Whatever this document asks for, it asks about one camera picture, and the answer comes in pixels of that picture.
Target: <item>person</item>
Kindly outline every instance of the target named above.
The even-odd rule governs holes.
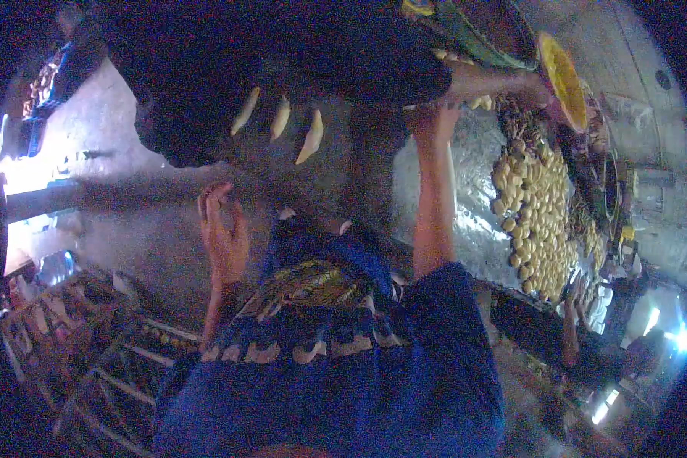
[[[264,280],[235,314],[247,223],[229,202],[231,184],[202,192],[211,299],[201,353],[176,362],[158,394],[156,456],[495,453],[503,393],[472,277],[453,247],[445,161],[458,115],[443,103],[408,120],[421,196],[414,283],[401,295],[367,228],[349,221],[326,234],[315,218],[285,209]]]
[[[56,12],[55,20],[61,30],[62,42],[71,43],[53,84],[53,98],[62,103],[74,95],[108,56],[100,24],[90,14],[92,5],[83,6],[84,9],[74,2],[66,2]]]
[[[506,92],[529,105],[550,99],[534,73],[439,61],[428,32],[396,7],[266,0],[212,9],[123,4],[103,15],[111,19],[105,27],[111,59],[137,98],[140,142],[176,167],[220,159],[220,139],[229,138],[255,86],[262,87],[261,105],[277,103],[284,91],[291,98],[309,90],[310,97],[345,97],[353,105],[353,150],[379,127],[392,130],[387,151],[370,152],[378,155],[404,145],[407,105]]]
[[[623,378],[635,379],[653,372],[666,344],[658,329],[635,339],[625,350],[590,332],[585,317],[585,281],[578,277],[561,304],[563,318],[544,314],[521,301],[509,300],[492,308],[491,321],[527,352],[564,371],[568,379],[589,391],[601,393]]]

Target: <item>table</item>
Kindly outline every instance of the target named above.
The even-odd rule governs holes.
[[[456,187],[456,217],[453,241],[458,260],[475,278],[507,289],[523,300],[542,308],[539,300],[520,291],[517,270],[508,263],[511,238],[501,229],[500,219],[491,211],[497,190],[491,179],[506,138],[493,111],[463,107],[451,142]],[[418,156],[414,140],[395,156],[393,165],[393,236],[412,245],[420,189]],[[592,272],[593,255],[582,256],[578,271]]]

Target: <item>printed shirt graphic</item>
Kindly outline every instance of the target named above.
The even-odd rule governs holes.
[[[157,409],[159,456],[282,443],[333,456],[491,456],[503,434],[492,353],[457,263],[401,303],[330,261],[278,270]]]

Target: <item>basket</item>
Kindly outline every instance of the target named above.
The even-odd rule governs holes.
[[[437,4],[437,23],[448,34],[448,40],[462,52],[467,52],[474,60],[492,67],[526,69],[534,71],[539,66],[539,49],[536,38],[522,12],[514,4],[507,2],[513,12],[515,34],[527,48],[523,55],[513,55],[499,50],[482,32],[476,29],[467,16],[451,0]]]
[[[539,34],[543,77],[555,94],[547,106],[550,117],[577,133],[587,130],[587,106],[575,66],[568,53],[546,32]]]

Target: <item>green bowl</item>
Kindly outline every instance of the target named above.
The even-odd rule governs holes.
[[[514,56],[499,50],[468,21],[466,15],[451,0],[437,4],[437,22],[448,33],[449,41],[474,60],[493,67],[534,71],[539,66],[536,37],[519,8],[513,2],[508,4],[514,13],[514,33],[519,34],[520,41],[529,47],[523,56]]]

